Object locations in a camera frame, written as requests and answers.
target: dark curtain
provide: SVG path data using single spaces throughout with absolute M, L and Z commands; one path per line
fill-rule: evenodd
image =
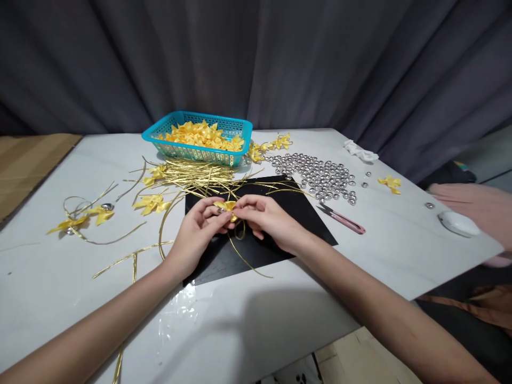
M 512 115 L 507 0 L 10 0 L 0 133 L 334 127 L 413 181 Z

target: computer mouse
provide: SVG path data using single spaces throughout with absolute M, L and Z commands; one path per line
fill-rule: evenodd
M 453 211 L 445 211 L 437 215 L 446 229 L 464 237 L 473 237 L 480 234 L 480 229 L 472 219 Z

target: pink scissors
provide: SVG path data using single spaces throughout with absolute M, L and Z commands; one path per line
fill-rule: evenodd
M 353 221 L 347 219 L 345 216 L 340 215 L 338 212 L 334 211 L 332 208 L 328 207 L 324 203 L 320 203 L 322 207 L 317 206 L 319 210 L 321 210 L 326 215 L 332 217 L 334 220 L 342 223 L 345 227 L 350 228 L 355 233 L 363 235 L 366 232 L 366 229 L 361 227 L 359 224 L 354 223 Z

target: silver bead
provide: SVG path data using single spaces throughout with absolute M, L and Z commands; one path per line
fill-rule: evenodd
M 101 208 L 104 211 L 113 211 L 114 210 L 114 205 L 111 204 L 111 203 L 104 203 L 104 204 L 101 205 Z

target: black cutting board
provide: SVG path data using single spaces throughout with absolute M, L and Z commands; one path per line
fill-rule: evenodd
M 258 179 L 249 179 L 251 182 L 278 182 L 285 181 L 284 176 L 272 176 Z M 284 185 L 276 185 L 280 189 L 285 189 Z M 244 185 L 236 194 L 239 197 L 243 195 L 265 195 L 270 189 L 260 185 Z M 296 219 L 304 228 L 325 240 L 330 245 L 337 245 L 336 240 L 329 232 L 323 221 L 318 216 L 315 208 L 309 203 L 302 193 L 292 191 L 281 191 L 269 195 L 272 197 L 291 217 Z M 188 194 L 185 198 L 185 213 L 199 200 L 198 197 Z M 234 230 L 241 235 L 243 225 L 240 224 Z M 246 234 L 243 240 L 237 240 L 234 231 L 230 231 L 231 239 L 236 249 L 245 260 L 253 267 L 259 268 L 279 261 L 291 259 L 293 256 L 282 251 L 276 245 L 274 240 L 267 234 L 263 240 L 257 239 L 249 226 L 246 226 Z M 220 278 L 236 275 L 250 270 L 238 254 L 233 249 L 227 235 L 215 236 L 209 246 L 204 251 L 196 270 L 183 282 L 184 285 L 194 281 L 195 285 L 200 285 Z

